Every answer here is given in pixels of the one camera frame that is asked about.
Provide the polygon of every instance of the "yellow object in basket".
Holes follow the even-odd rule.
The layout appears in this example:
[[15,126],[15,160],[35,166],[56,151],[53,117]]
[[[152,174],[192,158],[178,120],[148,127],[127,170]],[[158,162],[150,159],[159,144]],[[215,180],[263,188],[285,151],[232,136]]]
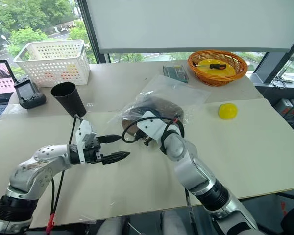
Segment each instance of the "yellow object in basket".
[[210,64],[226,64],[226,68],[223,70],[218,69],[211,69],[209,67],[197,67],[198,70],[214,76],[220,76],[220,77],[228,77],[228,76],[234,76],[235,75],[235,69],[229,65],[229,63],[224,62],[222,60],[216,60],[216,59],[205,59],[201,60],[198,65],[210,65]]
[[222,104],[219,107],[219,117],[224,120],[234,119],[238,113],[239,109],[233,103]]

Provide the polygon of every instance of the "plastic bag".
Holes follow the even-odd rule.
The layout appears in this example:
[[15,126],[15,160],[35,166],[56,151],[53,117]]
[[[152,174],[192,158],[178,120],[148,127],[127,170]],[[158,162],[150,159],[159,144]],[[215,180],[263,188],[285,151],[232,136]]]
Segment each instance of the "plastic bag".
[[[126,105],[110,122],[122,123],[123,128],[126,128],[148,110],[156,116],[168,118],[173,118],[178,113],[180,121],[187,124],[193,118],[194,110],[198,109],[209,95],[210,92],[157,75],[141,90],[133,102]],[[134,125],[128,133],[133,135],[136,131],[137,127]]]

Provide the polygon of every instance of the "laptop screen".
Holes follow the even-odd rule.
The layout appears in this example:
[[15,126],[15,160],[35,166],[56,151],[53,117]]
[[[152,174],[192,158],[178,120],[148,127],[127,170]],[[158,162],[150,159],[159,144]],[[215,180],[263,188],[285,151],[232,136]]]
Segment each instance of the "laptop screen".
[[0,94],[13,93],[14,82],[11,69],[8,69],[6,62],[0,61]]

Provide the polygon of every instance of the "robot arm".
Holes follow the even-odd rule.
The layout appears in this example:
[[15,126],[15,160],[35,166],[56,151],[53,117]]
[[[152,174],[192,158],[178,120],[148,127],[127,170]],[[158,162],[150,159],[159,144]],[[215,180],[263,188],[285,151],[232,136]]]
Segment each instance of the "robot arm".
[[117,135],[96,137],[89,122],[83,120],[76,132],[76,145],[45,146],[19,164],[10,176],[5,195],[0,199],[0,233],[23,234],[29,228],[39,198],[57,173],[76,164],[102,162],[105,165],[128,156],[129,152],[109,156],[100,153],[100,144],[120,138]]
[[[147,111],[142,118],[153,116]],[[165,131],[166,126],[159,119],[137,123],[137,127],[156,140],[160,149],[175,162],[174,171],[179,182],[203,204],[218,233],[263,235],[248,210],[198,157],[196,147],[181,137],[175,125]]]

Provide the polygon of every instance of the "white table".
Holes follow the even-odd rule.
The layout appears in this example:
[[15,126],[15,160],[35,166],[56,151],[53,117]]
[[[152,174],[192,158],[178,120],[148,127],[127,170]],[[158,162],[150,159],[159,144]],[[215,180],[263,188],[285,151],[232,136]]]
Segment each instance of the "white table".
[[[98,134],[121,133],[119,124],[107,125],[107,121],[154,75],[162,74],[163,64],[169,63],[179,62],[91,65],[89,84],[78,87],[83,101],[94,104],[88,106],[90,112],[85,119],[96,127]],[[294,188],[294,147],[291,151],[286,148],[291,142],[294,146],[294,132],[252,83],[244,77],[217,88],[198,82],[192,73],[189,77],[190,84],[210,91],[211,95],[207,104],[196,111],[195,123],[185,126],[186,137],[197,146],[199,155],[219,180],[240,198]],[[125,93],[125,87],[132,92]],[[20,110],[13,104],[15,98],[11,98],[0,121],[0,197],[7,187],[9,173],[18,163],[44,145],[68,141],[73,120],[50,97],[49,91],[50,88],[43,89],[48,99],[46,105],[28,111]],[[216,116],[220,104],[214,102],[229,100],[241,100],[235,101],[240,112],[234,121],[225,122]],[[276,146],[268,145],[268,138]],[[146,149],[142,143],[128,145],[121,141],[102,146],[104,154],[115,151],[131,154],[114,164],[77,165],[66,172],[56,224],[186,206],[173,163],[157,147]],[[34,213],[32,227],[47,224],[50,198],[48,186]],[[198,204],[194,197],[192,202]]]

